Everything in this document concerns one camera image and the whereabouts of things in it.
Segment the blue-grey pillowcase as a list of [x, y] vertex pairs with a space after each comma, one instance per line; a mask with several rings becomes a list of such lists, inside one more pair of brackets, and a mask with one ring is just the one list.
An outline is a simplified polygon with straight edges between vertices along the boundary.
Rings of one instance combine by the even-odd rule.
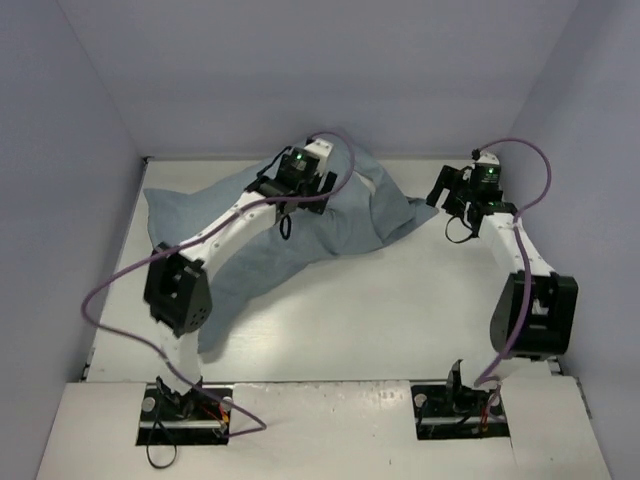
[[[239, 198], [264, 166], [259, 163], [248, 167], [192, 194], [146, 189], [147, 231], [152, 244], [175, 245], [200, 232]], [[232, 324], [251, 300], [307, 266], [385, 248], [436, 215], [436, 208], [425, 200], [406, 196], [369, 152], [358, 145], [336, 145], [330, 155], [330, 169], [344, 174], [350, 166], [355, 171], [349, 182], [330, 198], [323, 214], [296, 210], [291, 216], [288, 240], [283, 240], [278, 227], [273, 226], [248, 242], [215, 275], [210, 284], [213, 312], [199, 332], [200, 353], [217, 355]], [[376, 183], [374, 196], [355, 172]]]

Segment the white pillow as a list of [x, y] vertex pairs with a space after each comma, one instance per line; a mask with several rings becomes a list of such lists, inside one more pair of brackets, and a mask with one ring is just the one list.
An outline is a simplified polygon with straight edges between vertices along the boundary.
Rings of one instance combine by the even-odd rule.
[[369, 190], [370, 194], [374, 196], [377, 192], [376, 183], [369, 176], [364, 175], [360, 172], [355, 172], [355, 175], [363, 183], [363, 185]]

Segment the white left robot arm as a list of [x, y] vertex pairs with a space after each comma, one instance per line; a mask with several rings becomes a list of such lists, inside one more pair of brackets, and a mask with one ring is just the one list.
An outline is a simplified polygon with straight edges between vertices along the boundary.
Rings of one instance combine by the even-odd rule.
[[202, 382], [198, 334], [213, 311], [210, 281], [251, 239], [274, 225], [290, 236], [290, 214], [305, 209], [324, 212], [337, 174], [326, 169], [333, 144], [309, 139], [279, 155], [273, 178], [257, 174], [240, 197], [218, 219], [182, 241], [181, 251], [149, 265], [143, 299], [161, 327], [161, 349], [180, 372], [161, 374], [168, 390], [164, 408], [175, 418], [191, 418], [200, 395], [192, 388]]

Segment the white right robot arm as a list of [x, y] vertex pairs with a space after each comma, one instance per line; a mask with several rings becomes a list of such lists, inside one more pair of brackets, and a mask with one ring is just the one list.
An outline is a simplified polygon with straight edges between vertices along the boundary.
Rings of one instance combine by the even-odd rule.
[[477, 160], [463, 168], [444, 166], [426, 197], [429, 206], [442, 200], [451, 220], [468, 227], [491, 251], [506, 275], [489, 325], [496, 357], [474, 382], [457, 377], [444, 384], [445, 405], [464, 412], [479, 397], [478, 389], [498, 385], [507, 361], [545, 361], [564, 355], [570, 344], [579, 286], [570, 275], [558, 273], [536, 249], [522, 222], [522, 212], [503, 199], [496, 160]]

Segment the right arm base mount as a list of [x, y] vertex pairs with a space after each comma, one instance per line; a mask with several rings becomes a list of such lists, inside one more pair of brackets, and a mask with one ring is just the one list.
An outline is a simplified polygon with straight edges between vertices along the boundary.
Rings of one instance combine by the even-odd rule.
[[411, 401], [419, 441], [508, 438], [502, 402], [492, 391], [445, 382], [412, 383]]

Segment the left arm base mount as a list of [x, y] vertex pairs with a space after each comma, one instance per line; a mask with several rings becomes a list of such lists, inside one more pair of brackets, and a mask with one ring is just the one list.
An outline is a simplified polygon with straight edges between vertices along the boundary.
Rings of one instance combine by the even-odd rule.
[[149, 384], [141, 402], [137, 446], [221, 446], [229, 443], [230, 407], [199, 392], [179, 399]]

